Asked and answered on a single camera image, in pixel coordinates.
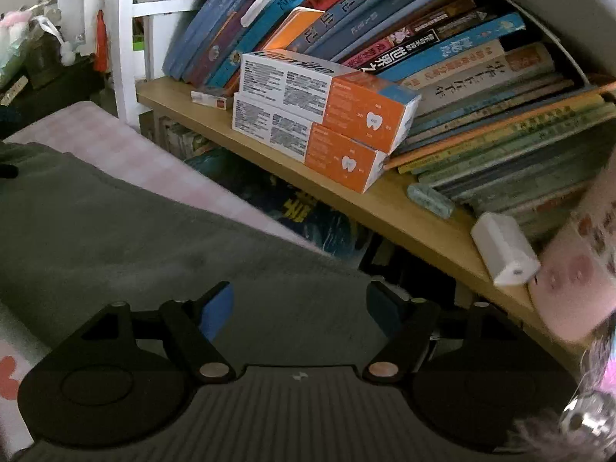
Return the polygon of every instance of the white charger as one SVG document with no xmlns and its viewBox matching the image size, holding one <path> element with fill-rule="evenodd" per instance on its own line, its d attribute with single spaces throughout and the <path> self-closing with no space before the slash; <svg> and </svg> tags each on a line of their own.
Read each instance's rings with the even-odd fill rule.
<svg viewBox="0 0 616 462">
<path fill-rule="evenodd" d="M 523 285 L 541 267 L 513 217 L 486 212 L 470 235 L 496 286 Z"/>
</svg>

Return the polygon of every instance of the metal screw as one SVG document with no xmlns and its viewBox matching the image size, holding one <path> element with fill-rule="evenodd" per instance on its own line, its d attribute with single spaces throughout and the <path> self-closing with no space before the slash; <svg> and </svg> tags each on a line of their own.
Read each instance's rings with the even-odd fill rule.
<svg viewBox="0 0 616 462">
<path fill-rule="evenodd" d="M 229 367 L 224 363 L 206 363 L 199 368 L 199 373 L 208 379 L 219 379 L 229 373 Z"/>
<path fill-rule="evenodd" d="M 368 371 L 375 377 L 393 377 L 398 373 L 398 366 L 387 361 L 372 363 L 368 367 Z"/>
</svg>

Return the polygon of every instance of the pink object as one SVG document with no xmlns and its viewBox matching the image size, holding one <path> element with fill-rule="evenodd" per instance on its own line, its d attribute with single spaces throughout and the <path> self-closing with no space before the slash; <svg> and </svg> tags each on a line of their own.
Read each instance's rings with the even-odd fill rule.
<svg viewBox="0 0 616 462">
<path fill-rule="evenodd" d="M 309 241 L 193 170 L 96 104 L 80 102 L 33 123 L 5 142 L 39 142 L 71 152 L 117 179 L 241 222 L 322 253 Z"/>
<path fill-rule="evenodd" d="M 0 21 L 0 27 L 11 27 L 19 22 L 28 22 L 32 17 L 32 12 L 26 10 L 24 12 L 7 12 L 4 19 Z"/>
<path fill-rule="evenodd" d="M 616 310 L 616 152 L 540 260 L 529 290 L 561 339 L 579 341 Z"/>
</svg>

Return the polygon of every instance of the wooden shelf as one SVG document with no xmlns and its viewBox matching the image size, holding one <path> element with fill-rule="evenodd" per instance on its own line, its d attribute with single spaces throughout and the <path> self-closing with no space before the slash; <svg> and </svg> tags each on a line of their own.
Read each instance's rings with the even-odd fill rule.
<svg viewBox="0 0 616 462">
<path fill-rule="evenodd" d="M 472 217 L 457 209 L 449 220 L 415 205 L 405 190 L 412 177 L 387 172 L 366 193 L 358 194 L 301 163 L 231 129 L 232 114 L 200 106 L 190 86 L 160 78 L 137 88 L 139 102 L 307 191 L 366 227 L 406 248 L 527 325 L 547 334 L 526 287 L 497 288 L 470 237 Z"/>
</svg>

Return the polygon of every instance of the orange and white box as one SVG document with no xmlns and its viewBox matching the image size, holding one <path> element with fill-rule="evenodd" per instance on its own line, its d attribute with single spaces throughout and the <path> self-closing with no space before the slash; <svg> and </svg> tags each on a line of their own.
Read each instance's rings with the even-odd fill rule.
<svg viewBox="0 0 616 462">
<path fill-rule="evenodd" d="M 288 50 L 242 54 L 239 92 L 390 154 L 421 96 L 367 73 Z"/>
<path fill-rule="evenodd" d="M 383 173 L 387 154 L 271 104 L 235 94 L 233 130 L 257 139 L 353 191 Z"/>
</svg>

